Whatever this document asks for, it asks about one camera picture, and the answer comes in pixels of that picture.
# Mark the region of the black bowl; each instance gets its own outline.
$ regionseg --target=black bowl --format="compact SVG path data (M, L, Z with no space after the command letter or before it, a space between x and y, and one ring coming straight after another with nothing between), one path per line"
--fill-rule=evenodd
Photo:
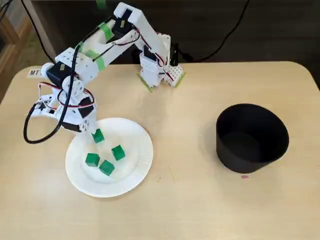
M216 121L216 153L234 172L252 173L281 158L288 146L284 123L261 106L233 105Z

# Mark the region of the robotic arm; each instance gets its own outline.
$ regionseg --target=robotic arm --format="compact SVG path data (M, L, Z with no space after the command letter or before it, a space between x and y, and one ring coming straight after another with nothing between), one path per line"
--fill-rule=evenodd
M38 143L27 137L29 118L40 116L55 118L71 131L90 131L94 137L97 132L97 104L85 86L133 44L141 51L140 76L150 88L157 87L162 80L175 87L182 78L184 71L181 66L170 65L169 35L155 32L141 10L123 2L118 4L114 15L115 20L101 23L79 43L78 52L70 47L55 57L56 63L43 65L41 74L52 84L41 82L38 85L39 99L30 110L24 126L24 139L28 143ZM73 60L75 69L71 77ZM50 87L52 94L42 96L42 86Z

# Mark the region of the white paper plate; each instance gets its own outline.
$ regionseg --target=white paper plate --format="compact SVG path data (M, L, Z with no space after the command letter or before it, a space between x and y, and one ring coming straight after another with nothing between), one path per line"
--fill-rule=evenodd
M71 183L81 192L98 198L110 198L134 189L151 167L154 148L147 131L125 118L105 118L97 122L104 141L94 143L89 133L74 137L65 156L65 170ZM111 149L121 145L125 157L116 161ZM98 167L87 166L88 153L100 156L99 165L107 160L115 169L110 176Z

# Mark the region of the black cable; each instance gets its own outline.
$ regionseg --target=black cable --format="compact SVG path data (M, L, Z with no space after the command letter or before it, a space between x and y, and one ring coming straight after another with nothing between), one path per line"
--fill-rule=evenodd
M96 56L94 59L92 59L92 62L94 62L95 60L97 60L98 58L100 58L103 54L105 54L106 52L108 52L110 49L112 49L115 45L112 45L111 47L109 47L107 50L104 50L102 53L100 53L98 56Z
M7 1L5 4L2 5L1 9L0 9L0 13L2 12L2 10L4 9L4 12L2 14L2 16L0 17L0 22L2 21L2 19L5 17L9 7L10 7L10 4L12 3L13 0L9 0Z
M30 18L30 20L31 20L31 22L32 22L32 24L33 24L33 27L34 27L34 29L35 29L35 31L36 31L36 33L37 33L37 36L38 36L38 38L39 38L39 41L40 41L40 43L41 43L41 46L42 46L43 51L44 51L45 54L48 56L48 58L51 59L50 56L47 54L47 52L46 52L46 50L45 50L45 48L44 48L44 45L42 44L40 35L39 35L39 33L38 33L38 31L37 31L37 28L36 28L36 26L35 26L35 23L33 22L30 14L29 14L26 6L25 6L25 4L23 3L23 0L21 0L21 2L22 2L22 5L23 5L24 9L26 10L26 12L27 12L28 15L29 15L29 18ZM99 27L96 27L92 32L90 32L87 36L85 36L85 38L82 40L82 42L85 42L85 41L86 41L90 36L92 36L97 30L99 30ZM78 55L78 52L79 52L79 50L80 50L80 47L81 47L81 45L78 44L78 45L75 47L75 49L74 49L74 54L73 54L73 59L72 59L72 66L71 66L71 75L70 75L69 90L68 90L68 94L67 94L67 97L66 97L66 100L65 100L63 109L62 109L61 117L60 117L57 125L55 126L55 128L53 129L53 131L50 132L50 133L49 133L47 136L45 136L45 137L42 137L42 138L37 139L37 140L30 140L30 139L28 139L28 133L27 133L27 132L28 132L29 120L30 120L31 115L32 115L32 113L34 112L36 106L37 106L38 104L40 104L39 102L35 103L35 104L31 107L31 109L30 109L30 111L28 112L28 114L27 114L27 116L26 116L26 118L25 118L25 121L24 121L24 126L23 126L23 138L24 138L24 140L25 140L27 143L29 143L29 144L39 144L39 143L43 143L44 141L48 140L48 139L51 138L53 135L55 135L55 134L57 133L57 131L60 129L60 127L62 126L62 123L63 123L63 121L64 121L64 119L65 119L65 116L66 116L66 113L67 113L67 109L68 109L68 107L69 107L69 102L70 102L70 98L71 98L71 92L72 92L72 87L73 87L73 84L74 84L74 78L75 78L75 72L76 72L77 55Z
M63 123L63 121L65 119L65 116L66 116L66 113L67 113L67 109L68 109L68 105L69 105L69 102L70 102L70 98L71 98L71 92L72 92L72 87L73 87L73 84L74 84L75 71L76 71L76 60L77 60L77 55L78 55L79 49L80 49L80 45L77 45L75 47L75 50L74 50L73 59L72 59L72 66L71 66L70 85L69 85L68 95L66 97L66 100L65 100L65 103L64 103L65 105L63 107L63 110L62 110L62 113L61 113L61 117L60 117L57 125L52 130L52 132L50 132L47 136L44 136L44 137L42 137L40 139L37 139L37 140L28 139L28 134L27 134L28 124L29 124L29 120L30 120L31 114L33 113L33 111L35 110L35 107L37 105L37 103L35 103L32 106L32 108L30 109L28 115L26 116L25 121L24 121L24 126L23 126L23 138L28 144L39 144L39 143L42 143L42 142L48 140L53 135L55 135L57 133L57 131L60 129L60 127L62 126L62 123Z
M211 54L209 54L208 56L205 56L205 57L203 57L203 58L194 60L194 58L193 58L190 54L184 53L184 52L182 52L182 51L179 49L178 51L179 51L179 53L181 54L181 56L182 56L187 62L189 62L189 63L199 63L199 62L203 62L203 61L205 61L205 60L213 57L215 54L217 54L217 53L222 49L222 47L224 46L224 44L225 44L225 42L227 41L227 39L228 39L228 38L237 30L237 28L239 27L242 19L244 18L245 13L246 13L246 10L247 10L247 8L248 8L249 2L250 2L250 0L247 0L247 1L246 1L246 3L245 3L245 5L244 5L244 7L243 7L243 10L242 10L242 12L241 12L241 15L240 15L240 17L239 17L236 25L233 27L233 29L232 29L230 32L228 32L228 34L224 37L224 39L222 40L222 42L221 42L221 44L219 45L219 47L218 47L213 53L211 53Z
M38 39L39 39L39 41L40 41L42 50L44 51L45 55L50 59L50 61L51 61L52 63L55 63L55 61L54 61L54 60L50 57L50 55L47 53L47 51L46 51L46 49L45 49L45 46L44 46L44 44L43 44L43 42L42 42L42 40L41 40L40 34L39 34L38 30L37 30L36 24L35 24L35 22L33 21L33 19L32 19L32 17L31 17L30 13L29 13L29 11L28 11L28 9L27 9L24 1L23 1L23 0L20 0L20 1L21 1L21 3L22 3L22 6L23 6L24 10L26 11L26 13L28 14L28 16L29 16L29 18L30 18L30 20L31 20L31 23L32 23L32 25L33 25L33 28L34 28L34 30L35 30L35 32L36 32L36 34L37 34L37 36L38 36Z

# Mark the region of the green block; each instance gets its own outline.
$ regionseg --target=green block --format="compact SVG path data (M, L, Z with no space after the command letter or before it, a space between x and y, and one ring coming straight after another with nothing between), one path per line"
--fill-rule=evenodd
M95 142L96 144L102 142L103 140L105 140L104 135L102 134L100 128L98 128L98 129L95 131L95 134L91 134L91 135L92 135L93 140L94 140L94 142Z
M123 159L126 156L125 151L122 149L120 145L112 148L111 150L115 160L117 161Z
M85 159L85 163L89 167L98 167L99 160L100 160L100 157L98 154L88 153L88 155L86 156L86 159Z
M114 170L115 170L115 166L108 161L104 161L100 167L99 167L100 171L103 172L105 175L109 176Z

